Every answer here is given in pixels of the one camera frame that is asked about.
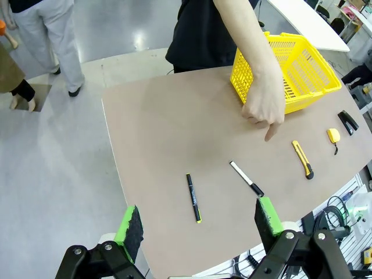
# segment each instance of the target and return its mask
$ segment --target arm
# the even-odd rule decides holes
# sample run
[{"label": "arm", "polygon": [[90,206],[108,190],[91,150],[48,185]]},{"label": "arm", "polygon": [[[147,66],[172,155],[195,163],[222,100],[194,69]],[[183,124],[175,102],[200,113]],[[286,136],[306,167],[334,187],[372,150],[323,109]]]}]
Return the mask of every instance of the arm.
[{"label": "arm", "polygon": [[0,0],[0,9],[4,16],[4,20],[6,23],[6,26],[10,30],[14,30],[17,28],[17,24],[13,20],[13,18],[10,16],[9,13],[9,0]]},{"label": "arm", "polygon": [[284,121],[282,71],[248,0],[213,0],[254,76],[242,114],[256,127],[270,125],[268,141]]}]

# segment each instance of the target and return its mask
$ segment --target yellow basket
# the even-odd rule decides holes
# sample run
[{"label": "yellow basket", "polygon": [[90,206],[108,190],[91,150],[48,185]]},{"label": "yellow basket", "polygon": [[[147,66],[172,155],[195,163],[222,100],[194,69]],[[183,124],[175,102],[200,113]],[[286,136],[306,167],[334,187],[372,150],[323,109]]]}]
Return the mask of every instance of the yellow basket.
[{"label": "yellow basket", "polygon": [[[270,35],[269,32],[265,32],[265,36],[283,72],[285,113],[303,109],[323,95],[341,88],[333,69],[304,36],[286,33]],[[230,80],[245,103],[253,75],[239,49]]]}]

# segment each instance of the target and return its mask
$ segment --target tan table top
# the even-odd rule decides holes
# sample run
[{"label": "tan table top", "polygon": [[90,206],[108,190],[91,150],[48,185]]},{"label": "tan table top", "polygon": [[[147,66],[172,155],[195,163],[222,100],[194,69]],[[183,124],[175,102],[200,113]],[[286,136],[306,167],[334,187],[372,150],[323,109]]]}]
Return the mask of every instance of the tan table top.
[{"label": "tan table top", "polygon": [[[259,244],[256,196],[237,165],[270,197],[282,221],[297,221],[347,183],[372,158],[372,135],[343,87],[287,115],[264,142],[241,117],[231,68],[141,80],[107,90],[103,107],[129,205],[144,226],[142,248],[157,279],[190,276]],[[359,129],[349,136],[337,113]],[[340,132],[339,152],[326,130]],[[291,142],[314,170],[307,180]],[[197,224],[185,174],[191,173],[203,221]]]}]

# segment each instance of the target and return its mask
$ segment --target black stapler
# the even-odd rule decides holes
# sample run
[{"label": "black stapler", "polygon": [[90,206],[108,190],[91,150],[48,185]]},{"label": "black stapler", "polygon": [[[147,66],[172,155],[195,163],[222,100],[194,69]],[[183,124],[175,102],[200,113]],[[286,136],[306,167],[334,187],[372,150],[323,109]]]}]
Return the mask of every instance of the black stapler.
[{"label": "black stapler", "polygon": [[338,114],[338,117],[341,120],[342,124],[345,126],[349,135],[352,135],[354,133],[353,129],[355,131],[358,130],[358,124],[356,124],[355,120],[346,111],[343,110],[342,112],[340,112]]}]

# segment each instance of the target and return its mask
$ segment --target chair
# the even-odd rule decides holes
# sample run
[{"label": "chair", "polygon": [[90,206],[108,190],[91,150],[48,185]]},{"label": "chair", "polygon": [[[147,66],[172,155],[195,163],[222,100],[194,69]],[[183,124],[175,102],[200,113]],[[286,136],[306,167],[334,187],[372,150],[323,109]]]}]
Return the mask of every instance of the chair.
[{"label": "chair", "polygon": [[328,19],[330,18],[329,11],[326,10],[326,8],[319,5],[319,0],[305,0],[305,2],[312,7],[316,12],[325,20],[328,22]]}]

